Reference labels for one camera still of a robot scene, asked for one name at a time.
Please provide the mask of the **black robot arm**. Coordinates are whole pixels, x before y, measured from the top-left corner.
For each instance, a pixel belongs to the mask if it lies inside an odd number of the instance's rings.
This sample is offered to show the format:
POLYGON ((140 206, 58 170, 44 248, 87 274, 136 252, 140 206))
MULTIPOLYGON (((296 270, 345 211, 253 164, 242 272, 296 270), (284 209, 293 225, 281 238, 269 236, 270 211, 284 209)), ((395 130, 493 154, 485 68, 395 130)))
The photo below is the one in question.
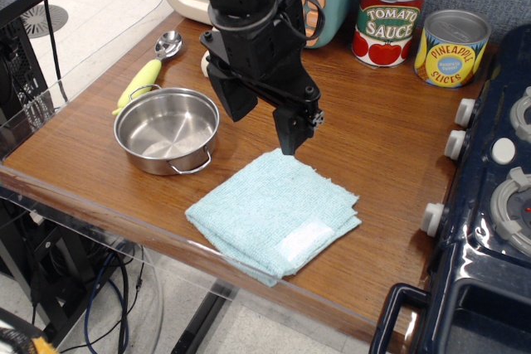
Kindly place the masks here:
POLYGON ((324 121, 320 90, 301 55, 307 42, 320 36, 325 15, 319 7, 316 27, 308 33, 303 1, 209 0, 214 28, 200 37, 209 52, 207 75, 229 117, 243 119, 260 99, 274 106, 285 155, 294 154, 324 121))

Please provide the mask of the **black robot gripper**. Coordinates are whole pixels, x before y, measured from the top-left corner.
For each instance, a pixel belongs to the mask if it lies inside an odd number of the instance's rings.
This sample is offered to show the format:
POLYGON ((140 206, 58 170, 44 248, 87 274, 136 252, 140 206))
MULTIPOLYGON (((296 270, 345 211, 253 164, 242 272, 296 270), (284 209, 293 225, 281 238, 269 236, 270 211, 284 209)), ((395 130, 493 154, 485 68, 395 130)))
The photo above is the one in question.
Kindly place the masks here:
POLYGON ((254 12, 228 13, 210 5, 214 29, 201 36, 210 52, 212 88, 233 122, 263 99, 284 155, 296 150, 324 122, 320 91, 302 65, 306 44, 301 0, 265 0, 254 12))

